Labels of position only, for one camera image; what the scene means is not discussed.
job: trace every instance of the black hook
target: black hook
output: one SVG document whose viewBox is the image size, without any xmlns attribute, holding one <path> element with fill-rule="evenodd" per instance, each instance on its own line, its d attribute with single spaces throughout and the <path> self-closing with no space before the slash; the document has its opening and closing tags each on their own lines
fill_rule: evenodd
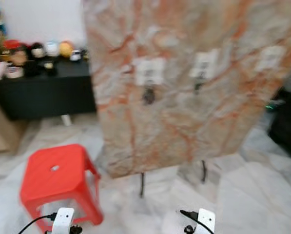
<svg viewBox="0 0 291 234">
<path fill-rule="evenodd" d="M 155 91 L 154 87 L 151 85 L 147 85 L 145 87 L 145 92 L 142 96 L 145 105 L 151 105 L 155 101 Z"/>
<path fill-rule="evenodd" d="M 196 78 L 196 83 L 194 85 L 194 91 L 196 94 L 198 94 L 199 89 L 205 82 L 204 72 L 201 72 L 199 76 Z"/>
</svg>

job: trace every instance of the marble slab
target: marble slab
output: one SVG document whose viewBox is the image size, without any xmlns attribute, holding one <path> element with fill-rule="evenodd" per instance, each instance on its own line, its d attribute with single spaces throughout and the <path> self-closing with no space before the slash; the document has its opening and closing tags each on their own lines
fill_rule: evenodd
<svg viewBox="0 0 291 234">
<path fill-rule="evenodd" d="M 291 1 L 84 0 L 92 81 L 107 171 L 126 176 L 236 152 L 291 69 Z M 279 64 L 257 71 L 261 52 Z M 194 90 L 197 52 L 218 52 Z M 163 58 L 163 83 L 144 105 L 141 59 Z"/>
</svg>

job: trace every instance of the white label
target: white label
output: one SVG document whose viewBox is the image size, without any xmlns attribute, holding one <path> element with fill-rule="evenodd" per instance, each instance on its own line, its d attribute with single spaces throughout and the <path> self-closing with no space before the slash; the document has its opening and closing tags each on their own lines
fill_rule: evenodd
<svg viewBox="0 0 291 234">
<path fill-rule="evenodd" d="M 260 62 L 256 66 L 256 71 L 261 72 L 264 69 L 271 69 L 278 66 L 282 56 L 285 53 L 283 46 L 269 46 L 260 53 Z"/>
<path fill-rule="evenodd" d="M 163 58 L 140 61 L 136 66 L 136 85 L 162 84 L 165 62 Z"/>
<path fill-rule="evenodd" d="M 203 77 L 212 79 L 215 75 L 215 67 L 218 59 L 218 50 L 200 52 L 196 54 L 195 63 L 190 70 L 190 77 Z"/>
</svg>

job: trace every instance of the marble floor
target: marble floor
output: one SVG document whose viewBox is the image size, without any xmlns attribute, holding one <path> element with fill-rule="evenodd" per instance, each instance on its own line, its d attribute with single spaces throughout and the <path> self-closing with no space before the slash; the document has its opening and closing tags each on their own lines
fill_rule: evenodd
<svg viewBox="0 0 291 234">
<path fill-rule="evenodd" d="M 216 214 L 216 234 L 291 234 L 291 159 L 266 134 L 272 116 L 265 114 L 239 152 L 207 161 L 201 183 L 200 162 L 163 168 L 145 175 L 110 179 L 103 173 L 100 205 L 104 221 L 91 234 L 180 234 L 193 223 L 180 209 L 204 208 Z M 65 127 L 60 118 L 32 122 L 16 155 L 0 154 L 0 234 L 16 234 L 30 221 L 19 202 L 27 158 L 36 150 L 79 143 L 92 161 L 103 140 L 95 115 L 78 115 Z M 40 233 L 33 226 L 25 234 Z"/>
</svg>

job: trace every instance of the black cabinet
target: black cabinet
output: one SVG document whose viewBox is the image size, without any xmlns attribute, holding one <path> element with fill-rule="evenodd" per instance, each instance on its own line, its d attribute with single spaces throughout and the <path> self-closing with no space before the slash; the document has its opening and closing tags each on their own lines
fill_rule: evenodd
<svg viewBox="0 0 291 234">
<path fill-rule="evenodd" d="M 58 74 L 0 80 L 0 106 L 12 119 L 95 112 L 88 63 L 62 60 Z"/>
</svg>

